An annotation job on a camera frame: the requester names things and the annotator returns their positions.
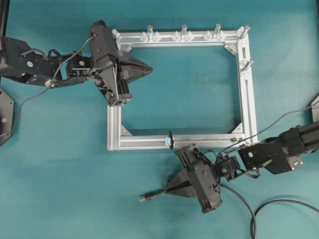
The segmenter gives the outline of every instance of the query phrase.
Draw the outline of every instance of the screw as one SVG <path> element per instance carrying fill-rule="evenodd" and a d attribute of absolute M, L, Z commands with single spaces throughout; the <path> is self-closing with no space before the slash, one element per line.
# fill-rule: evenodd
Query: screw
<path fill-rule="evenodd" d="M 31 61 L 28 61 L 26 64 L 28 65 L 28 67 L 33 67 L 33 63 Z"/>

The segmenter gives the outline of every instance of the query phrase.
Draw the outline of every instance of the wire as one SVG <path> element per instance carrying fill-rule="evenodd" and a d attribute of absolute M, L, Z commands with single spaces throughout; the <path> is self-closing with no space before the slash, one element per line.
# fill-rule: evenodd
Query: wire
<path fill-rule="evenodd" d="M 95 36 L 89 37 L 89 38 L 84 42 L 84 44 L 83 44 L 83 46 L 81 47 L 80 50 L 74 52 L 70 57 L 68 57 L 67 59 L 65 59 L 65 60 L 59 65 L 58 69 L 55 71 L 55 73 L 54 73 L 54 75 L 53 75 L 53 77 L 52 77 L 51 84 L 50 84 L 49 87 L 54 87 L 54 84 L 53 84 L 53 83 L 54 83 L 54 81 L 55 81 L 55 77 L 56 77 L 56 75 L 58 74 L 58 72 L 59 72 L 59 70 L 61 69 L 61 67 L 62 67 L 66 62 L 68 62 L 68 61 L 71 60 L 73 57 L 75 57 L 77 54 L 79 54 L 81 51 L 83 51 L 83 49 L 85 48 L 86 44 L 88 44 L 88 42 L 89 42 L 90 40 L 92 40 L 93 38 L 95 38 Z"/>
<path fill-rule="evenodd" d="M 221 151 L 219 151 L 218 154 L 220 154 L 221 152 L 226 151 L 227 149 L 229 149 L 229 148 L 231 148 L 231 147 L 233 147 L 233 146 L 235 146 L 235 145 L 237 145 L 237 144 L 239 144 L 239 143 L 241 143 L 241 142 L 244 142 L 244 141 L 246 141 L 246 140 L 248 140 L 248 139 L 250 139 L 250 138 L 253 138 L 253 137 L 255 137 L 255 136 L 257 136 L 257 135 L 259 135 L 259 134 L 265 132 L 265 131 L 268 130 L 270 127 L 272 127 L 273 125 L 275 125 L 278 121 L 280 121 L 282 118 L 284 118 L 285 116 L 290 115 L 290 114 L 293 114 L 293 113 L 298 113 L 298 112 L 302 112 L 302 111 L 308 110 L 308 109 L 310 109 L 311 107 L 315 106 L 317 103 L 319 103 L 319 101 L 316 101 L 315 103 L 313 103 L 313 104 L 311 104 L 310 106 L 307 106 L 307 107 L 305 107 L 305 108 L 303 108 L 303 109 L 299 109 L 299 110 L 295 110 L 295 111 L 289 111 L 289 112 L 284 113 L 282 116 L 280 116 L 278 119 L 276 119 L 274 122 L 272 122 L 269 126 L 267 126 L 266 128 L 264 128 L 262 131 L 259 131 L 258 133 L 254 134 L 253 136 L 250 136 L 250 137 L 247 137 L 247 138 L 245 138 L 245 139 L 242 139 L 241 141 L 238 141 L 238 142 L 236 142 L 236 143 L 234 143 L 234 144 L 232 144 L 232 145 L 230 145 L 230 146 L 228 146 L 228 147 L 222 149 Z"/>
<path fill-rule="evenodd" d="M 73 57 L 75 57 L 77 54 L 79 54 L 81 51 L 83 51 L 83 49 L 85 48 L 85 46 L 87 45 L 87 43 L 88 43 L 90 40 L 92 40 L 93 38 L 94 38 L 94 36 L 89 37 L 89 38 L 85 41 L 84 45 L 81 47 L 80 50 L 78 50 L 77 52 L 73 53 L 70 57 L 68 57 L 65 61 L 63 61 L 62 64 L 60 64 L 60 66 L 59 66 L 58 69 L 55 71 L 55 73 L 54 73 L 54 75 L 53 75 L 53 77 L 52 77 L 50 86 L 52 86 L 52 83 L 53 83 L 53 81 L 55 80 L 55 77 L 56 77 L 58 71 L 61 69 L 61 67 L 62 67 L 66 62 L 68 62 L 68 61 L 71 60 Z M 18 112 L 17 112 L 17 115 L 16 115 L 15 120 L 14 120 L 14 122 L 13 122 L 11 131 L 9 131 L 9 132 L 7 132 L 7 133 L 1 134 L 1 135 L 0 135 L 0 138 L 3 137 L 3 136 L 5 136 L 5 135 L 9 135 L 9 134 L 13 133 L 13 131 L 14 131 L 15 127 L 16 127 L 16 124 L 17 124 L 17 122 L 18 122 L 19 116 L 20 116 L 20 114 L 21 114 L 21 108 L 22 108 L 22 106 L 23 106 L 25 103 L 27 103 L 27 102 L 29 102 L 29 101 L 31 101 L 31 100 L 33 100 L 33 99 L 35 99 L 35 98 L 37 98 L 37 97 L 43 95 L 45 92 L 47 92 L 49 89 L 51 89 L 50 86 L 47 87 L 45 90 L 41 91 L 40 93 L 38 93 L 38 94 L 36 94 L 36 95 L 34 95 L 34 96 L 31 96 L 31 97 L 25 99 L 24 101 L 22 101 L 21 105 L 20 105 L 19 108 L 18 108 Z"/>
<path fill-rule="evenodd" d="M 48 57 L 51 56 L 51 53 L 54 53 L 56 56 L 61 56 L 60 52 L 58 50 L 56 50 L 56 49 L 49 50 Z"/>
<path fill-rule="evenodd" d="M 206 154 L 208 154 L 208 153 L 213 153 L 214 155 L 215 155 L 215 157 L 217 158 L 217 154 L 215 153 L 215 151 L 214 150 L 207 150 L 207 151 L 205 151 L 204 152 L 204 155 L 206 155 Z"/>
<path fill-rule="evenodd" d="M 290 199 L 277 199 L 277 200 L 272 200 L 272 201 L 269 201 L 269 202 L 266 202 L 264 204 L 262 204 L 261 206 L 258 207 L 258 209 L 255 211 L 254 213 L 254 216 L 256 217 L 258 215 L 258 213 L 267 205 L 270 205 L 270 204 L 275 204 L 275 203 L 294 203 L 294 204 L 299 204 L 299 205 L 302 205 L 302 206 L 305 206 L 307 208 L 310 208 L 312 210 L 314 210 L 315 212 L 319 213 L 319 209 L 310 205 L 310 204 L 307 204 L 307 203 L 304 203 L 304 202 L 301 202 L 301 201 L 296 201 L 296 200 L 290 200 Z M 251 233 L 252 233 L 252 238 L 256 238 L 256 219 L 255 220 L 252 220 L 251 221 Z"/>
<path fill-rule="evenodd" d="M 39 49 L 36 49 L 36 48 L 31 48 L 31 49 L 29 49 L 29 50 L 27 50 L 27 51 L 22 52 L 22 53 L 21 53 L 21 56 L 30 54 L 30 53 L 32 53 L 32 52 L 40 52 L 40 53 L 42 54 L 43 59 L 44 59 L 45 61 L 49 61 L 49 59 L 48 59 L 48 57 L 46 56 L 46 54 L 45 54 L 43 51 L 41 51 L 41 50 L 39 50 Z"/>
<path fill-rule="evenodd" d="M 10 134 L 10 133 L 13 133 L 13 131 L 14 131 L 15 127 L 16 127 L 16 123 L 18 122 L 18 119 L 19 119 L 19 116 L 20 116 L 20 113 L 21 113 L 21 108 L 22 108 L 22 106 L 23 106 L 25 103 L 27 103 L 27 102 L 29 102 L 29 101 L 31 101 L 31 100 L 33 100 L 33 99 L 35 99 L 35 98 L 37 98 L 37 97 L 43 95 L 43 94 L 44 94 L 45 92 L 47 92 L 49 89 L 50 89 L 50 88 L 46 88 L 45 90 L 41 91 L 40 93 L 38 93 L 38 94 L 36 94 L 36 95 L 34 95 L 34 96 L 31 96 L 31 97 L 25 99 L 24 101 L 22 101 L 21 105 L 19 106 L 19 109 L 18 109 L 17 115 L 16 115 L 16 117 L 15 117 L 15 120 L 14 120 L 14 122 L 13 122 L 13 126 L 12 126 L 11 131 L 10 131 L 10 132 L 7 132 L 7 133 L 1 134 L 0 137 L 3 137 L 3 136 L 8 135 L 8 134 Z"/>
<path fill-rule="evenodd" d="M 232 188 L 230 188 L 230 187 L 228 187 L 228 186 L 226 186 L 224 184 L 220 184 L 220 186 L 225 188 L 225 189 L 227 189 L 228 191 L 232 192 L 233 194 L 235 194 L 246 205 L 246 207 L 248 208 L 248 210 L 250 211 L 250 214 L 252 216 L 252 225 L 253 225 L 254 230 L 251 231 L 251 235 L 252 235 L 253 239 L 256 239 L 256 231 L 257 231 L 256 217 L 255 217 L 254 211 L 251 208 L 251 206 L 249 205 L 249 203 L 246 201 L 246 199 L 244 199 L 243 196 L 241 196 L 234 189 L 232 189 Z"/>

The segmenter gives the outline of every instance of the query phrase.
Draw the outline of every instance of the cable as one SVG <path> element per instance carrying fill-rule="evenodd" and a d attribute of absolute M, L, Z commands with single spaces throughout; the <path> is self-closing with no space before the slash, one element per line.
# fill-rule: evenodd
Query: cable
<path fill-rule="evenodd" d="M 73 57 L 75 57 L 77 54 L 79 54 L 81 51 L 83 51 L 83 49 L 85 48 L 86 44 L 88 44 L 88 42 L 89 42 L 90 40 L 92 40 L 93 38 L 95 38 L 95 36 L 89 37 L 89 38 L 84 42 L 84 44 L 83 44 L 83 46 L 81 47 L 80 50 L 74 52 L 70 57 L 68 57 L 66 60 L 64 60 L 64 61 L 59 65 L 58 69 L 55 71 L 55 73 L 54 73 L 54 75 L 53 75 L 53 77 L 52 77 L 51 84 L 50 84 L 49 87 L 54 87 L 55 77 L 56 77 L 56 75 L 58 74 L 58 72 L 59 72 L 59 70 L 61 69 L 61 67 L 62 67 L 66 62 L 68 62 L 68 61 L 71 60 Z"/>
<path fill-rule="evenodd" d="M 301 202 L 301 201 L 296 201 L 296 200 L 290 200 L 290 199 L 277 199 L 277 200 L 272 200 L 272 201 L 269 201 L 269 202 L 266 202 L 264 204 L 262 204 L 261 206 L 258 207 L 258 209 L 255 211 L 254 213 L 254 216 L 256 217 L 257 214 L 267 205 L 270 205 L 270 204 L 274 204 L 274 203 L 294 203 L 294 204 L 299 204 L 299 205 L 302 205 L 302 206 L 305 206 L 307 208 L 310 208 L 312 210 L 314 210 L 315 212 L 319 213 L 319 209 L 310 205 L 310 204 L 307 204 L 307 203 L 304 203 L 304 202 Z M 256 221 L 251 221 L 251 233 L 252 233 L 252 237 L 253 238 L 256 238 Z"/>
<path fill-rule="evenodd" d="M 246 201 L 246 199 L 244 199 L 243 196 L 241 196 L 234 189 L 232 189 L 232 188 L 230 188 L 230 187 L 228 187 L 228 186 L 226 186 L 224 184 L 220 184 L 220 186 L 225 188 L 225 189 L 227 189 L 228 191 L 232 192 L 233 194 L 235 194 L 246 205 L 246 207 L 248 208 L 248 210 L 250 211 L 250 214 L 252 216 L 252 225 L 253 225 L 254 230 L 251 231 L 251 235 L 252 235 L 253 239 L 256 239 L 256 231 L 257 231 L 256 217 L 255 217 L 254 211 L 251 208 L 251 206 L 249 205 L 249 203 Z"/>
<path fill-rule="evenodd" d="M 19 116 L 20 116 L 20 113 L 21 113 L 21 108 L 22 108 L 22 106 L 23 106 L 25 103 L 27 103 L 27 102 L 29 102 L 29 101 L 31 101 L 31 100 L 33 100 L 33 99 L 35 99 L 35 98 L 37 98 L 37 97 L 43 95 L 43 94 L 44 94 L 45 92 L 47 92 L 49 89 L 50 89 L 50 88 L 46 88 L 45 90 L 41 91 L 40 93 L 38 93 L 38 94 L 36 94 L 36 95 L 34 95 L 34 96 L 31 96 L 31 97 L 25 99 L 24 101 L 22 101 L 21 105 L 19 106 L 19 109 L 18 109 L 17 115 L 16 115 L 16 117 L 15 117 L 15 120 L 14 120 L 14 122 L 13 122 L 12 130 L 11 130 L 10 132 L 1 134 L 0 137 L 3 137 L 3 136 L 8 135 L 8 134 L 10 134 L 10 133 L 13 133 L 13 131 L 14 131 L 15 127 L 16 127 L 16 123 L 18 122 L 18 119 L 19 119 Z"/>
<path fill-rule="evenodd" d="M 43 57 L 44 61 L 49 61 L 49 59 L 48 59 L 48 57 L 46 56 L 46 54 L 45 54 L 43 51 L 41 51 L 41 50 L 39 50 L 39 49 L 36 49 L 36 48 L 31 48 L 31 49 L 29 49 L 29 50 L 27 50 L 27 51 L 22 52 L 22 53 L 21 53 L 21 56 L 30 54 L 30 53 L 32 53 L 32 52 L 40 52 L 40 53 L 42 54 L 42 57 Z"/>
<path fill-rule="evenodd" d="M 217 158 L 217 154 L 215 153 L 214 150 L 209 149 L 209 150 L 207 150 L 207 151 L 204 152 L 204 155 L 206 155 L 206 154 L 208 154 L 208 153 L 213 153 L 213 154 L 215 155 L 215 157 Z"/>
<path fill-rule="evenodd" d="M 236 142 L 236 143 L 234 143 L 234 144 L 232 144 L 232 145 L 230 145 L 230 146 L 228 146 L 228 147 L 222 149 L 221 151 L 219 151 L 218 154 L 220 154 L 221 152 L 226 151 L 227 149 L 229 149 L 229 148 L 231 148 L 231 147 L 233 147 L 233 146 L 235 146 L 235 145 L 237 145 L 237 144 L 239 144 L 239 143 L 241 143 L 241 142 L 244 142 L 244 141 L 246 141 L 246 140 L 248 140 L 248 139 L 250 139 L 250 138 L 253 138 L 253 137 L 255 137 L 255 136 L 257 136 L 257 135 L 259 135 L 259 134 L 265 132 L 265 131 L 268 130 L 270 127 L 272 127 L 273 125 L 275 125 L 278 121 L 280 121 L 282 118 L 284 118 L 285 116 L 287 116 L 287 115 L 289 115 L 289 114 L 298 113 L 298 112 L 302 112 L 302 111 L 308 110 L 308 109 L 310 109 L 311 107 L 315 106 L 317 103 L 319 103 L 319 101 L 316 101 L 315 103 L 311 104 L 310 106 L 307 106 L 306 108 L 303 108 L 303 109 L 300 109 L 300 110 L 296 110 L 296 111 L 289 111 L 289 112 L 284 113 L 282 116 L 280 116 L 278 119 L 276 119 L 274 122 L 272 122 L 269 126 L 267 126 L 266 128 L 264 128 L 262 131 L 260 131 L 260 132 L 258 132 L 258 133 L 256 133 L 256 134 L 254 134 L 253 136 L 250 136 L 250 137 L 247 137 L 247 138 L 245 138 L 245 139 L 242 139 L 241 141 L 238 141 L 238 142 Z"/>
<path fill-rule="evenodd" d="M 55 49 L 51 49 L 49 50 L 48 52 L 48 57 L 51 56 L 51 53 L 54 53 L 56 56 L 61 56 L 60 52 L 58 50 L 55 50 Z"/>
<path fill-rule="evenodd" d="M 84 45 L 81 47 L 80 50 L 78 50 L 77 52 L 73 53 L 69 58 L 67 58 L 65 61 L 63 61 L 62 64 L 60 64 L 60 66 L 59 66 L 58 69 L 55 71 L 55 73 L 54 73 L 54 75 L 53 75 L 53 77 L 52 77 L 50 86 L 52 86 L 52 83 L 54 82 L 55 77 L 56 77 L 58 71 L 61 69 L 61 67 L 62 67 L 66 62 L 68 62 L 68 61 L 71 60 L 73 57 L 75 57 L 77 54 L 79 54 L 81 51 L 83 51 L 83 49 L 85 48 L 86 44 L 87 44 L 90 40 L 92 40 L 93 38 L 94 38 L 94 36 L 89 37 L 89 38 L 85 41 Z M 36 95 L 34 95 L 34 96 L 31 96 L 31 97 L 25 99 L 24 101 L 22 101 L 21 105 L 20 105 L 19 108 L 18 108 L 18 112 L 17 112 L 17 115 L 16 115 L 15 120 L 14 120 L 14 122 L 13 122 L 11 131 L 10 131 L 10 132 L 7 132 L 7 133 L 1 134 L 1 135 L 0 135 L 0 138 L 3 137 L 3 136 L 5 136 L 5 135 L 8 135 L 8 134 L 10 134 L 10 133 L 13 133 L 13 131 L 14 131 L 15 127 L 16 127 L 16 124 L 17 124 L 17 122 L 18 122 L 19 116 L 20 116 L 20 114 L 21 114 L 21 108 L 22 108 L 22 106 L 23 106 L 25 103 L 27 103 L 27 102 L 29 102 L 29 101 L 31 101 L 31 100 L 33 100 L 33 99 L 35 99 L 35 98 L 37 98 L 37 97 L 43 95 L 45 92 L 47 92 L 49 89 L 51 89 L 50 86 L 47 87 L 45 90 L 41 91 L 40 93 L 38 93 L 38 94 L 36 94 Z"/>

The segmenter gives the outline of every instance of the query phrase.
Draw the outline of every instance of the teal background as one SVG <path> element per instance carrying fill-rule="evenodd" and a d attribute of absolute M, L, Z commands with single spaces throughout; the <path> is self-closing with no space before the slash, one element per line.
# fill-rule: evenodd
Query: teal background
<path fill-rule="evenodd" d="M 81 47 L 103 19 L 123 30 L 237 29 L 250 24 L 258 129 L 319 94 L 319 36 L 315 0 L 11 0 L 7 36 L 44 51 Z M 228 132 L 240 121 L 235 58 L 222 48 L 136 49 L 154 72 L 130 85 L 123 122 L 136 134 Z M 17 102 L 42 88 L 1 80 Z M 203 215 L 196 199 L 139 195 L 161 188 L 180 163 L 169 150 L 106 150 L 106 102 L 93 82 L 52 90 L 26 104 L 13 137 L 0 148 L 1 239 L 249 238 L 250 215 L 222 189 L 222 206 Z M 311 122 L 287 116 L 259 136 L 276 136 Z M 227 183 L 256 208 L 293 198 L 319 206 L 319 152 L 296 172 Z M 273 205 L 258 217 L 258 238 L 319 238 L 318 215 Z"/>

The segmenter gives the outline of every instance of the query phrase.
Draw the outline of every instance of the gray cable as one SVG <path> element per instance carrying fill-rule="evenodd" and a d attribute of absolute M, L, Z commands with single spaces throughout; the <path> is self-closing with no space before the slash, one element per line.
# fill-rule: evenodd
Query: gray cable
<path fill-rule="evenodd" d="M 56 77 L 57 73 L 59 72 L 59 70 L 61 69 L 61 67 L 62 67 L 66 62 L 68 62 L 68 61 L 71 60 L 73 57 L 75 57 L 77 54 L 79 54 L 81 51 L 83 51 L 83 49 L 84 49 L 85 46 L 88 44 L 88 42 L 89 42 L 90 40 L 92 40 L 93 38 L 94 38 L 94 36 L 89 37 L 89 38 L 85 41 L 85 43 L 83 44 L 83 46 L 81 47 L 80 50 L 78 50 L 77 52 L 73 53 L 70 57 L 68 57 L 65 61 L 63 61 L 62 64 L 59 65 L 58 69 L 55 71 L 55 73 L 54 73 L 54 75 L 53 75 L 53 77 L 52 77 L 50 86 L 52 86 L 52 83 L 55 81 L 55 77 Z M 27 102 L 29 102 L 29 101 L 31 101 L 31 100 L 33 100 L 33 99 L 35 99 L 35 98 L 37 98 L 37 97 L 43 95 L 43 94 L 44 94 L 45 92 L 47 92 L 49 89 L 52 89 L 50 86 L 47 87 L 45 90 L 41 91 L 40 93 L 38 93 L 38 94 L 36 94 L 36 95 L 34 95 L 34 96 L 31 96 L 31 97 L 25 99 L 24 101 L 22 101 L 21 105 L 20 105 L 19 108 L 18 108 L 18 112 L 17 112 L 16 117 L 15 117 L 15 120 L 14 120 L 14 122 L 13 122 L 11 131 L 9 131 L 9 132 L 7 132 L 7 133 L 1 134 L 1 135 L 0 135 L 0 138 L 3 137 L 3 136 L 5 136 L 5 135 L 9 135 L 9 134 L 13 133 L 13 131 L 14 131 L 15 127 L 16 127 L 16 124 L 17 124 L 17 122 L 18 122 L 19 116 L 20 116 L 20 114 L 21 114 L 21 108 L 22 108 L 22 106 L 23 106 L 25 103 L 27 103 Z"/>
<path fill-rule="evenodd" d="M 306 107 L 306 108 L 303 108 L 303 109 L 300 109 L 300 110 L 296 110 L 296 111 L 289 111 L 289 112 L 283 114 L 283 115 L 280 116 L 278 119 L 276 119 L 274 122 L 272 122 L 269 126 L 267 126 L 266 128 L 264 128 L 262 131 L 260 131 L 260 132 L 258 132 L 258 133 L 256 133 L 256 134 L 254 134 L 253 136 L 250 136 L 250 137 L 247 137 L 247 138 L 245 138 L 245 139 L 242 139 L 241 141 L 238 141 L 238 142 L 236 142 L 236 143 L 234 143 L 234 144 L 232 144 L 232 145 L 230 145 L 230 146 L 228 146 L 228 147 L 222 149 L 221 151 L 219 151 L 218 154 L 220 154 L 221 152 L 226 151 L 227 149 L 229 149 L 229 148 L 231 148 L 231 147 L 233 147 L 233 146 L 235 146 L 235 145 L 237 145 L 237 144 L 239 144 L 239 143 L 241 143 L 241 142 L 246 141 L 247 139 L 253 138 L 253 137 L 255 137 L 255 136 L 257 136 L 257 135 L 259 135 L 259 134 L 265 132 L 265 131 L 268 130 L 270 127 L 272 127 L 273 125 L 275 125 L 278 121 L 280 121 L 282 118 L 284 118 L 285 116 L 287 116 L 287 115 L 289 115 L 289 114 L 298 113 L 298 112 L 302 112 L 302 111 L 308 110 L 308 109 L 310 109 L 311 107 L 315 106 L 317 103 L 319 103 L 319 101 L 316 101 L 315 103 L 311 104 L 310 106 L 308 106 L 308 107 Z"/>
<path fill-rule="evenodd" d="M 90 41 L 90 40 L 92 40 L 94 38 L 94 36 L 91 36 L 91 37 L 89 37 L 85 42 L 84 42 L 84 44 L 83 44 L 83 46 L 81 47 L 81 49 L 80 50 L 78 50 L 77 52 L 74 52 L 70 57 L 68 57 L 65 61 L 63 61 L 62 62 L 62 64 L 58 67 L 58 69 L 55 71 L 55 73 L 54 73 L 54 75 L 53 75 L 53 77 L 52 77 L 52 80 L 51 80 L 51 84 L 50 84 L 50 86 L 49 87 L 53 87 L 54 86 L 54 81 L 56 81 L 55 80 L 55 77 L 56 77 L 56 75 L 58 74 L 58 72 L 59 72 L 59 70 L 61 69 L 61 67 L 66 63 L 66 62 L 68 62 L 69 60 L 71 60 L 73 57 L 75 57 L 77 54 L 79 54 L 81 51 L 83 51 L 83 49 L 85 48 L 85 46 L 86 46 L 86 44 L 88 44 L 88 42 Z"/>

